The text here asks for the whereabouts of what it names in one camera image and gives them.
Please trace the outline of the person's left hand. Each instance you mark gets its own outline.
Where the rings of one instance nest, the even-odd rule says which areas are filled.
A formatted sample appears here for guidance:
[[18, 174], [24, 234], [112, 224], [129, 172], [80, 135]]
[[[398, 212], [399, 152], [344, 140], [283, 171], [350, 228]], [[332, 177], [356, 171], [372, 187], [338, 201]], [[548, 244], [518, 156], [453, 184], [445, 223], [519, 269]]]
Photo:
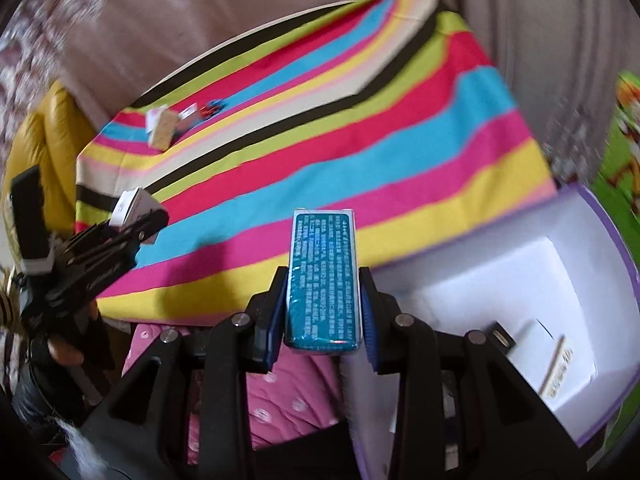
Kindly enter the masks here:
[[[90, 304], [85, 307], [84, 313], [90, 320], [95, 321], [99, 314], [96, 302], [91, 301]], [[58, 364], [72, 367], [79, 366], [84, 362], [84, 355], [58, 335], [50, 336], [47, 341], [47, 346], [50, 356], [52, 356], [52, 359]]]

